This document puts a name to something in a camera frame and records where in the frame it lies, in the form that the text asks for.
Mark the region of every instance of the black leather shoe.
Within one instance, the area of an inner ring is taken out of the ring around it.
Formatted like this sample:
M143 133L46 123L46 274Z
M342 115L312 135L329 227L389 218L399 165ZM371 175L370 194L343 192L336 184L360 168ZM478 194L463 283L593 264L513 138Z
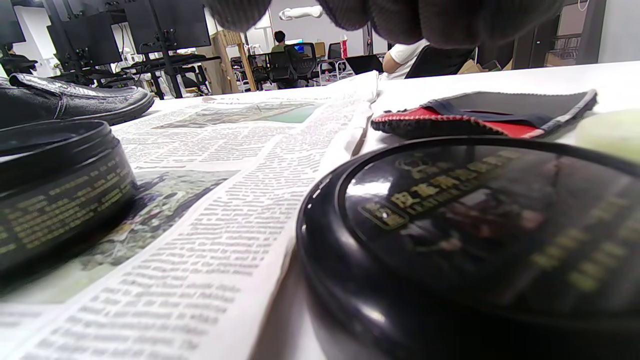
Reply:
M0 128L44 120L102 120L109 125L133 120L149 110L148 91L88 88L62 81L12 74L0 78Z

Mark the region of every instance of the polishing cloth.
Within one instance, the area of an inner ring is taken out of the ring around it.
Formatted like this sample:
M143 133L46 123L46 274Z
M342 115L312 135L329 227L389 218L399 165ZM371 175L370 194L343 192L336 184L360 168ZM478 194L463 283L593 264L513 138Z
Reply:
M371 127L405 139L455 135L543 138L579 121L595 104L595 90L570 95L474 92L385 113Z

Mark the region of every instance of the desk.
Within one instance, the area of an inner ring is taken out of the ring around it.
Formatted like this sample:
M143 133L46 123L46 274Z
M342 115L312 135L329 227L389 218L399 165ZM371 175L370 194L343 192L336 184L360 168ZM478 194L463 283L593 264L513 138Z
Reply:
M640 61L634 61L385 81L380 83L378 100L372 107L374 114L379 115L385 110L403 110L431 99L480 90L570 94L595 88L599 103L594 112L624 110L640 107L634 90L637 85L635 74L639 72ZM569 133L559 141L573 143L573 134ZM398 142L399 139L393 136L369 131L363 151ZM255 351L255 360L325 360L311 326L303 277L295 256L274 300Z

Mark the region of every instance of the knitted glove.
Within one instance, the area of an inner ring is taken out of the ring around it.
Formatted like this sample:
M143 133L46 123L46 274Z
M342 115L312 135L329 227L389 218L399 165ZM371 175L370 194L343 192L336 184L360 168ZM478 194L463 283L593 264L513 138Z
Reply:
M270 0L204 0L225 29L246 31ZM340 28L369 21L392 43L425 38L442 48L469 48L510 40L557 15L563 0L318 0Z

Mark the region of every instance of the person in green shirt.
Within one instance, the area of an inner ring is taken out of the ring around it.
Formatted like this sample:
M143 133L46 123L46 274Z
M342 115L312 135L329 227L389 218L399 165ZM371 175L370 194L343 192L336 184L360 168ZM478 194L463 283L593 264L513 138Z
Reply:
M272 53L281 53L284 51L284 40L287 37L287 35L285 35L284 31L276 31L273 34L273 38L276 40L276 46L274 46L271 49Z

